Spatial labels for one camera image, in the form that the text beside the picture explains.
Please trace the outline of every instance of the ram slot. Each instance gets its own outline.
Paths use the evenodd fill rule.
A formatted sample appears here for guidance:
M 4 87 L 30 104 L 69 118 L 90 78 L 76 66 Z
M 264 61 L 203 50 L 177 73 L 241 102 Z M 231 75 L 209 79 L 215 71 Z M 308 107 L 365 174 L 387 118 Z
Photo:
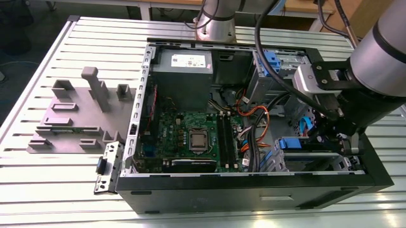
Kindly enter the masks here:
M 233 149 L 233 137 L 232 137 L 232 126 L 229 121 L 229 116 L 224 116 L 224 138 L 227 146 L 227 155 L 228 155 L 228 166 L 233 168 L 235 166 L 235 149 Z
M 225 143 L 225 134 L 224 134 L 224 119 L 221 116 L 216 116 L 216 136 L 217 136 L 217 145 L 220 149 L 220 166 L 228 167 L 228 150 Z

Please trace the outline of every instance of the side panel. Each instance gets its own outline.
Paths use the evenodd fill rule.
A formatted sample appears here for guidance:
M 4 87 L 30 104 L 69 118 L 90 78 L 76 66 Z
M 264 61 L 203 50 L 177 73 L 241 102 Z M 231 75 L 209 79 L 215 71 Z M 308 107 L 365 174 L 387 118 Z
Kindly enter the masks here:
M 323 208 L 367 188 L 368 186 L 117 192 L 136 213 L 195 213 Z

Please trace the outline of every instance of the motherboard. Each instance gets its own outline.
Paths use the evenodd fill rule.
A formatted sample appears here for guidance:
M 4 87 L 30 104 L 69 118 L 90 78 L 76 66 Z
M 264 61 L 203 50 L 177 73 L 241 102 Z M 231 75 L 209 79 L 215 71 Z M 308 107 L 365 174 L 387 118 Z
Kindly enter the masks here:
M 144 143 L 137 169 L 160 172 L 239 172 L 239 116 L 164 112 L 158 116 L 157 140 Z

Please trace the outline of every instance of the sticker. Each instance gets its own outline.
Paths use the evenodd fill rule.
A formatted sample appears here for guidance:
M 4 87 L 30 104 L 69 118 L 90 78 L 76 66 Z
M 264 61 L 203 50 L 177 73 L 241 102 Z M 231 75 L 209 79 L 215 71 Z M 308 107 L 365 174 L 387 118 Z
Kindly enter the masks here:
M 240 163 L 243 166 L 249 166 L 249 160 L 243 158 L 241 159 L 241 163 Z
M 241 101 L 243 101 L 244 103 L 248 103 L 248 102 L 249 102 L 249 99 L 248 99 L 245 96 L 243 96 L 243 97 L 241 97 Z
M 204 56 L 172 55 L 170 67 L 205 67 Z

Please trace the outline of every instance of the power supply label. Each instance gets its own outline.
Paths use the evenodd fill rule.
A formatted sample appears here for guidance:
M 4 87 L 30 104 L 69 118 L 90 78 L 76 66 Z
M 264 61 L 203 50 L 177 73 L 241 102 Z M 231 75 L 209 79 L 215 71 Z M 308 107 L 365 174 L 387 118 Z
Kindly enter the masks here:
M 204 56 L 199 55 L 172 55 L 172 67 L 205 67 Z

